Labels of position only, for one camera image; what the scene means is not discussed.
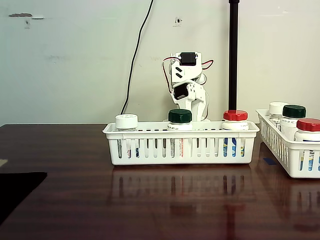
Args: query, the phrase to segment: black object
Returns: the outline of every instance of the black object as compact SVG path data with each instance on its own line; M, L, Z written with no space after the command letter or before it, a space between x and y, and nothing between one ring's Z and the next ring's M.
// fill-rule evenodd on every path
M229 110L237 110L239 2L240 0L229 0Z
M192 120L192 113L187 109L172 109L169 111L168 120L171 123L186 124Z
M46 177L46 172L0 174L0 225Z
M196 53L195 52L182 52L180 54L181 66L195 66L196 65Z
M306 108L299 105L285 105L282 115L288 118L302 119L306 117Z
M189 95L188 90L187 90L188 84L189 83L184 83L184 84L181 84L173 89L173 95L174 95L175 99L177 99L177 100L183 99Z
M155 0L151 0L149 8L148 8L148 11L146 13L146 16L145 16L145 18L143 20L143 23L142 23L142 25L140 27L140 30L139 30L139 33L138 33L138 41L136 42L135 50L134 50L133 57L132 57L132 60L131 60L128 85L127 85L127 88L126 88L126 97L125 97L125 101L124 101L124 104L123 104L123 107L121 109L121 113L120 114L124 114L125 113L125 110L127 108L128 102L129 102L129 94L130 94L130 85L131 85L132 72L134 70L134 63L135 63L137 52L138 52L139 45L140 45L141 34L142 34L142 30L144 29L144 26L145 26L145 24L146 24L146 22L147 22L147 20L149 18L150 11L151 11L151 8L152 8L152 6L154 4L154 1Z

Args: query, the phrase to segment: bottle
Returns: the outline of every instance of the bottle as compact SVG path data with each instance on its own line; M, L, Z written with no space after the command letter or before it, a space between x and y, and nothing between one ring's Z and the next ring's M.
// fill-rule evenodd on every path
M297 122L306 117L306 108L300 105L285 105L282 112L283 117L280 121L280 131L293 141L295 133L298 131Z
M275 125L275 127L277 129L280 130L280 121L283 113L283 109L285 105L289 105L286 102L280 102L280 101L274 101L274 102L270 102L269 105L269 119L270 121L273 123L273 125Z
M168 114L168 131L192 131L192 113L187 109L172 109ZM170 147L171 147L171 157L175 157L175 148L179 147L179 156L184 156L184 146L188 144L189 147L189 156L191 156L192 152L192 139L188 142L184 142L183 138L180 138L178 141L178 146L175 146L175 139L170 139Z
M248 113L241 110L227 110L223 113L223 119L225 122L222 123L223 130L249 130L249 125L246 122L248 119ZM245 142L242 139L240 142L237 142L235 138L232 138L232 142L228 142L228 138L224 139L223 144L223 156L227 156L227 148L232 146L232 157L236 156L237 144L241 148L241 157L245 156Z
M299 119L296 123L296 127L298 131L294 134L294 141L297 142L320 142L320 120L314 118L302 118ZM300 152L300 171L303 167L304 161L304 152ZM309 154L309 162L308 162L308 170L311 171L313 169L315 152L310 150Z
M117 115L115 117L115 127L118 131L120 132L131 132L131 131L136 131L138 127L138 116L135 114L122 114L122 115ZM130 159L131 158L131 139L127 140L122 140L118 139L117 140L117 145L118 145L118 155L119 158L122 158L122 147L125 144L122 144L126 141L126 152L127 152L127 157ZM135 156L138 158L139 157L139 140L135 140Z

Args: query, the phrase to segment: black pole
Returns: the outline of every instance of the black pole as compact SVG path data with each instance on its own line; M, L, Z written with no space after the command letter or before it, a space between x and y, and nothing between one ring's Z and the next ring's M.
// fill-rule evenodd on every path
M239 2L240 0L229 0L229 110L237 110Z

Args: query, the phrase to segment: bottle cap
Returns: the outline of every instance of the bottle cap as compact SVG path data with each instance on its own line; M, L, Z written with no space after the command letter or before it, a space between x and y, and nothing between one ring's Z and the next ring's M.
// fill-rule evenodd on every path
M282 115L288 118L302 119L306 117L306 108L299 105L285 105Z
M296 127L302 131L320 132L320 120L315 118L302 118L296 122Z
M135 129L138 127L138 116L135 114L122 114L115 117L117 129Z
M227 110L223 113L223 118L228 121L244 121L248 119L248 113L242 110Z
M282 115L285 105L289 105L289 104L286 102L280 102L280 101L270 102L269 113L275 114L275 115Z
M192 113L187 109L172 109L169 111L168 120L175 124L186 124L192 120Z

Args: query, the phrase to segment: green bottle cap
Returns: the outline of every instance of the green bottle cap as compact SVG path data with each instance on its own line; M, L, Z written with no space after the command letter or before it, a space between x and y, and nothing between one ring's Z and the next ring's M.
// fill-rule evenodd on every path
M302 119L306 117L306 108L299 105L285 105L282 115L288 118Z
M168 120L175 124L186 124L192 120L192 113L187 109L172 109L169 111Z

